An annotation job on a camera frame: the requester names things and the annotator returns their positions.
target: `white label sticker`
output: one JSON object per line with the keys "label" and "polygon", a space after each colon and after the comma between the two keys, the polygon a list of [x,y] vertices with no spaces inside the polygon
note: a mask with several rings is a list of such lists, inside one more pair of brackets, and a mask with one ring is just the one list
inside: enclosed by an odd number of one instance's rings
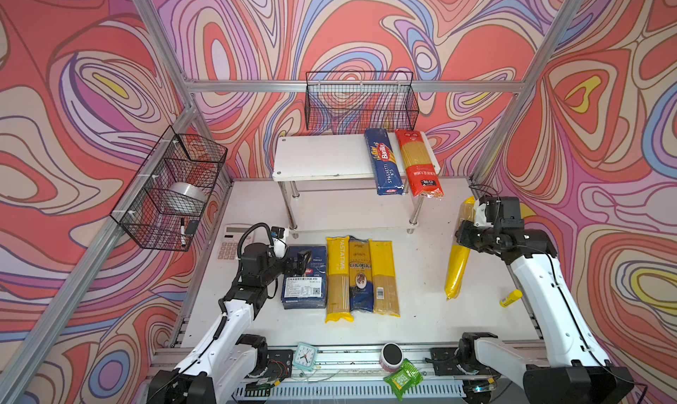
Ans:
{"label": "white label sticker", "polygon": [[322,278],[288,277],[284,298],[322,297]]}

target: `robotic arm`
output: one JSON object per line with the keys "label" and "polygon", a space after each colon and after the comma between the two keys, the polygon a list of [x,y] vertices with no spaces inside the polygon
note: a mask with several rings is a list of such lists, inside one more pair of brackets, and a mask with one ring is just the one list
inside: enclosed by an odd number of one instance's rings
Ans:
{"label": "robotic arm", "polygon": [[[269,244],[250,244],[242,252],[246,237],[259,227],[266,229]],[[238,273],[228,293],[219,300],[221,315],[173,371],[160,370],[153,377],[147,404],[222,404],[245,376],[256,377],[265,371],[266,339],[244,331],[266,302],[268,285],[277,283],[281,274],[302,275],[311,258],[310,251],[287,256],[286,234],[283,228],[257,223],[242,235]]]}
{"label": "robotic arm", "polygon": [[461,246],[501,257],[529,298],[548,360],[533,360],[488,332],[464,333],[459,364],[491,367],[524,389],[530,403],[616,404],[634,387],[630,372],[615,367],[583,319],[548,235],[524,229],[519,199],[483,197],[474,220],[456,231]]}

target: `green package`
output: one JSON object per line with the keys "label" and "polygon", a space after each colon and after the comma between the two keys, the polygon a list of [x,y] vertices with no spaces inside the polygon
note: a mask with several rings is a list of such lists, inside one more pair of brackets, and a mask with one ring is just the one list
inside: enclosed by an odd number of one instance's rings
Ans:
{"label": "green package", "polygon": [[414,388],[423,381],[423,375],[419,373],[419,370],[411,361],[404,359],[402,366],[397,372],[385,378],[384,381],[390,384],[393,392],[397,395],[397,399],[402,400],[404,392],[409,388]]}

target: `barilla spaghetti box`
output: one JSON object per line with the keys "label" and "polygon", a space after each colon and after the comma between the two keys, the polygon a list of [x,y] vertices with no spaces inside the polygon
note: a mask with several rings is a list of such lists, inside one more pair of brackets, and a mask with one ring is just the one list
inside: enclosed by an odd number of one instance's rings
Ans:
{"label": "barilla spaghetti box", "polygon": [[282,305],[290,308],[325,308],[327,305],[327,247],[290,246],[289,255],[310,250],[311,259],[303,276],[284,276]]}
{"label": "barilla spaghetti box", "polygon": [[378,195],[403,194],[404,184],[397,170],[388,131],[384,128],[365,129],[364,138],[367,140],[369,155],[372,157]]}

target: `wire mesh basket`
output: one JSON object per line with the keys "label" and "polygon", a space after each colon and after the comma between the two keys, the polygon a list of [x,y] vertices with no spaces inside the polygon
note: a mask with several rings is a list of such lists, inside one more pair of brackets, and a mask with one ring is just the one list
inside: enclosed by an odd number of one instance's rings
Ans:
{"label": "wire mesh basket", "polygon": [[314,71],[305,76],[305,123],[312,133],[416,126],[419,103],[411,71]]}
{"label": "wire mesh basket", "polygon": [[175,133],[139,194],[114,219],[139,247],[188,250],[226,155],[210,139]]}

